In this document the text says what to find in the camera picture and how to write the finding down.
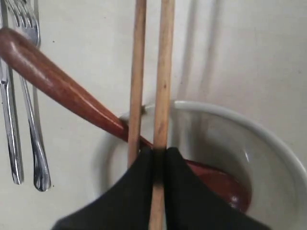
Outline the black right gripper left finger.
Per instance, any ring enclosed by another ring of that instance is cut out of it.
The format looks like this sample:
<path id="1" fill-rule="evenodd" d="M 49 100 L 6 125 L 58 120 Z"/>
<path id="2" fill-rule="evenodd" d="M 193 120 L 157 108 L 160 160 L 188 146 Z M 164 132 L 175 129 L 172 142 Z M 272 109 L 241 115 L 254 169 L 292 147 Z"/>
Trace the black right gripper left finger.
<path id="1" fill-rule="evenodd" d="M 146 230 L 153 186 L 153 153 L 143 148 L 125 174 L 102 196 L 61 218 L 54 230 Z"/>

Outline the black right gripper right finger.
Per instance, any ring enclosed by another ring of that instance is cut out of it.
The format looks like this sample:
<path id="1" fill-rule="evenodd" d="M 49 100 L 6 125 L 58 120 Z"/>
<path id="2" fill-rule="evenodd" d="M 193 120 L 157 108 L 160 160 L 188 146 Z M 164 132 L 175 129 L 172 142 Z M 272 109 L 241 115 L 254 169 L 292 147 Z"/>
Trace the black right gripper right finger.
<path id="1" fill-rule="evenodd" d="M 267 230 L 230 207 L 189 168 L 177 148 L 164 155 L 166 227 L 169 230 Z"/>

